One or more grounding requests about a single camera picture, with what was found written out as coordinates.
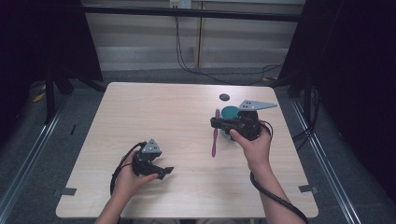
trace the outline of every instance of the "black curtain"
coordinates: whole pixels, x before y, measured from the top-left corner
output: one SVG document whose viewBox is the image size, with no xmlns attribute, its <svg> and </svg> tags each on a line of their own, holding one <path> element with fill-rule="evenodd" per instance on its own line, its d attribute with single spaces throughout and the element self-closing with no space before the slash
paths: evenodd
<svg viewBox="0 0 396 224">
<path fill-rule="evenodd" d="M 312 78 L 340 134 L 396 202 L 396 2 L 307 0 L 303 15 L 328 19 L 299 22 L 279 79 L 292 96 Z"/>
<path fill-rule="evenodd" d="M 38 7 L 47 4 L 81 5 L 79 0 L 20 0 L 0 7 L 1 139 L 12 131 L 31 84 L 49 69 L 57 80 L 103 80 L 85 14 Z"/>
</svg>

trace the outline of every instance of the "metal bracket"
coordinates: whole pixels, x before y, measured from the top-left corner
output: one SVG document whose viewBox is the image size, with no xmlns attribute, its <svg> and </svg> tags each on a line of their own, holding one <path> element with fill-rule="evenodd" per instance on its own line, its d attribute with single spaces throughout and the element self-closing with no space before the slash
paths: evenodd
<svg viewBox="0 0 396 224">
<path fill-rule="evenodd" d="M 300 189 L 301 193 L 305 193 L 305 192 L 309 192 L 309 191 L 312 191 L 312 194 L 319 193 L 317 187 L 312 187 L 310 185 L 304 185 L 304 186 L 300 186 L 298 188 Z"/>
<path fill-rule="evenodd" d="M 69 189 L 69 188 L 56 189 L 52 192 L 52 196 L 56 198 L 61 198 L 62 195 L 74 196 L 76 194 L 76 191 L 77 189 Z"/>
<path fill-rule="evenodd" d="M 267 109 L 271 107 L 276 107 L 276 103 L 267 103 L 267 102 L 259 102 L 259 101 L 249 101 L 245 100 L 238 109 L 240 111 L 256 111 L 261 109 Z"/>
<path fill-rule="evenodd" d="M 160 147 L 154 139 L 150 139 L 148 143 L 143 147 L 143 153 L 162 153 Z"/>
</svg>

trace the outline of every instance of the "cable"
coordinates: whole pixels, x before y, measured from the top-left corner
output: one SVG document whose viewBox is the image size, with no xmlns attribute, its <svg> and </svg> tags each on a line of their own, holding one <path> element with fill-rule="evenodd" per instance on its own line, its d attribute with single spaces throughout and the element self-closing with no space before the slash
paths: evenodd
<svg viewBox="0 0 396 224">
<path fill-rule="evenodd" d="M 264 78 L 264 73 L 274 70 L 277 67 L 282 65 L 282 64 L 269 64 L 269 65 L 264 66 L 264 68 L 260 72 L 247 72 L 247 73 L 203 73 L 203 72 L 198 72 L 198 71 L 192 71 L 185 64 L 183 55 L 181 53 L 180 35 L 179 35 L 179 28 L 178 28 L 178 17 L 175 17 L 175 23 L 176 23 L 176 36 L 177 36 L 177 62 L 178 62 L 178 65 L 186 72 L 189 72 L 189 73 L 192 73 L 195 75 L 210 77 L 216 81 L 219 81 L 219 82 L 222 82 L 222 83 L 225 83 L 228 85 L 251 86 L 251 85 L 254 85 L 254 84 L 262 81 L 262 79 Z M 212 76 L 221 76 L 221 75 L 261 75 L 261 76 L 257 80 L 254 80 L 254 81 L 252 81 L 250 83 L 246 83 L 246 84 L 232 83 L 232 82 L 221 80 L 216 77 L 212 77 Z"/>
<path fill-rule="evenodd" d="M 274 135 L 274 128 L 272 127 L 272 125 L 265 120 L 260 120 L 260 125 L 270 134 L 272 140 L 272 136 Z"/>
<path fill-rule="evenodd" d="M 131 164 L 131 163 L 129 163 L 129 164 L 123 165 L 124 162 L 125 162 L 125 160 L 126 160 L 126 158 L 132 153 L 132 151 L 134 151 L 135 148 L 137 148 L 137 147 L 144 147 L 145 145 L 146 145 L 146 142 L 141 142 L 141 143 L 138 143 L 138 144 L 134 145 L 134 147 L 132 147 L 132 148 L 128 151 L 128 153 L 126 153 L 126 155 L 125 155 L 124 157 L 122 157 L 122 160 L 121 160 L 119 166 L 117 166 L 116 170 L 114 171 L 114 174 L 112 175 L 113 177 L 111 178 L 111 182 L 110 182 L 110 195 L 113 194 L 113 190 L 114 190 L 114 187 L 115 187 L 115 185 L 116 185 L 116 179 L 117 179 L 117 176 L 119 175 L 121 169 L 122 169 L 124 166 L 130 165 L 130 164 Z"/>
<path fill-rule="evenodd" d="M 309 127 L 303 130 L 301 133 L 298 133 L 297 135 L 293 136 L 293 142 L 296 143 L 299 141 L 302 137 L 305 136 L 304 141 L 296 148 L 297 151 L 299 151 L 303 145 L 306 143 L 306 141 L 311 137 L 312 132 L 314 131 L 317 119 L 318 119 L 318 111 L 319 111 L 319 104 L 320 104 L 320 97 L 318 95 L 318 91 L 314 88 L 314 97 L 312 98 L 312 103 L 315 107 L 315 115 L 313 120 L 309 120 Z"/>
<path fill-rule="evenodd" d="M 287 207 L 291 212 L 293 212 L 294 214 L 296 214 L 298 217 L 300 217 L 305 223 L 308 223 L 308 219 L 306 218 L 306 216 L 304 215 L 304 213 L 302 213 L 297 207 L 295 207 L 293 204 L 279 198 L 278 196 L 276 196 L 275 194 L 273 194 L 272 192 L 270 192 L 269 190 L 263 188 L 254 178 L 254 174 L 252 172 L 250 172 L 250 181 L 253 184 L 253 186 L 261 193 L 263 193 L 265 196 L 267 196 L 268 198 L 276 201 L 277 203 L 280 203 L 281 205 Z"/>
</svg>

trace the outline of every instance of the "person's right hand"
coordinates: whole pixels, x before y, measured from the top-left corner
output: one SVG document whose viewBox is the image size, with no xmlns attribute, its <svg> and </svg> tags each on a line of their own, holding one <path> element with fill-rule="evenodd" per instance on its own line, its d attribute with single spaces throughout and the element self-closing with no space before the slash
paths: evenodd
<svg viewBox="0 0 396 224">
<path fill-rule="evenodd" d="M 241 147 L 244 149 L 245 157 L 247 158 L 247 165 L 250 171 L 255 173 L 263 168 L 268 167 L 269 154 L 271 145 L 270 134 L 262 127 L 262 132 L 259 138 L 249 141 L 239 132 L 232 129 L 230 135 L 233 137 Z"/>
</svg>

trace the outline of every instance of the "mechanical part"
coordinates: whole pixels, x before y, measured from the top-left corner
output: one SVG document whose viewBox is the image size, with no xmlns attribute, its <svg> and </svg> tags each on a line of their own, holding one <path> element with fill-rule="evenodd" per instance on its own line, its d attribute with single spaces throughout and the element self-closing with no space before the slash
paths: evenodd
<svg viewBox="0 0 396 224">
<path fill-rule="evenodd" d="M 134 154 L 132 162 L 134 173 L 136 175 L 158 174 L 157 179 L 163 179 L 173 171 L 174 167 L 161 168 L 152 164 L 152 161 L 160 157 L 162 153 L 158 144 L 151 138 L 148 143 L 144 143 L 144 146 Z"/>
<path fill-rule="evenodd" d="M 230 134 L 230 130 L 235 129 L 247 140 L 252 141 L 259 137 L 262 127 L 271 134 L 268 127 L 260 123 L 257 110 L 275 106 L 277 106 L 277 104 L 245 100 L 238 107 L 239 112 L 237 118 L 217 119 L 214 117 L 210 119 L 210 125 L 212 128 L 222 129 L 226 134 Z"/>
</svg>

